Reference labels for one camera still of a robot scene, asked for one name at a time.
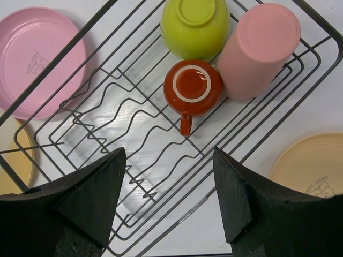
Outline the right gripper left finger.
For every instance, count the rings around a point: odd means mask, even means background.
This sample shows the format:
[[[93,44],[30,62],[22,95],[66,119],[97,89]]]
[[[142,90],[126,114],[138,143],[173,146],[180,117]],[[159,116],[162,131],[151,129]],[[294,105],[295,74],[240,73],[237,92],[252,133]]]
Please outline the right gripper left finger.
[[[1,256],[100,256],[108,246],[126,152],[22,194],[1,196]]]

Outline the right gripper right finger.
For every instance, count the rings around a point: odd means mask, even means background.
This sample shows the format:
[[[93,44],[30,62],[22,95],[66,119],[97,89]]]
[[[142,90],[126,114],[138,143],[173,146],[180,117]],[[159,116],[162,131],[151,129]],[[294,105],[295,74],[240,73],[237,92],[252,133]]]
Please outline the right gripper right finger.
[[[233,256],[342,256],[342,196],[279,185],[224,151],[213,153],[215,188]]]

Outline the yellow plastic plate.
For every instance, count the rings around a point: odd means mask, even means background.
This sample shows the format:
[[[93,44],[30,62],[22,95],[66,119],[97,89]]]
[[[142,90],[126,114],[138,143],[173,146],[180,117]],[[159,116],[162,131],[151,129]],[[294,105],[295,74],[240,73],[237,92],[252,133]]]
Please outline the yellow plastic plate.
[[[315,134],[290,146],[269,179],[320,198],[342,194],[342,133]]]

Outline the orange black mug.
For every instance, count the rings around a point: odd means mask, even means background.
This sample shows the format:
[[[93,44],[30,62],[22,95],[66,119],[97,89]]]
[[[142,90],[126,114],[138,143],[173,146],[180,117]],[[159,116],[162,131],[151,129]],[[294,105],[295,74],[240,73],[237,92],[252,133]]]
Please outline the orange black mug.
[[[169,70],[163,93],[169,106],[181,116],[182,136],[190,135],[193,117],[204,115],[217,104],[221,90],[219,73],[200,59],[180,61]]]

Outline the salmon pink cup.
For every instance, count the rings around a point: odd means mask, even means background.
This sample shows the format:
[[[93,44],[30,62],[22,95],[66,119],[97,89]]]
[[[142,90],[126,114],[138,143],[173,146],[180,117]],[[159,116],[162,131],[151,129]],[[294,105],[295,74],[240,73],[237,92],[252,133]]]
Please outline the salmon pink cup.
[[[227,96],[246,101],[263,93],[297,48],[301,26],[283,5],[259,4],[238,22],[216,67]]]

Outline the lime green bowl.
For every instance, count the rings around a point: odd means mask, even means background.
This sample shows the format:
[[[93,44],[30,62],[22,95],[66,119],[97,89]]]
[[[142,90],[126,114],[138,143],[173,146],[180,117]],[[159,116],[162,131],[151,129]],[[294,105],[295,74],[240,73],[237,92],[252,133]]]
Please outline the lime green bowl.
[[[175,56],[209,61],[226,43],[229,9],[225,1],[167,1],[160,30],[165,46]]]

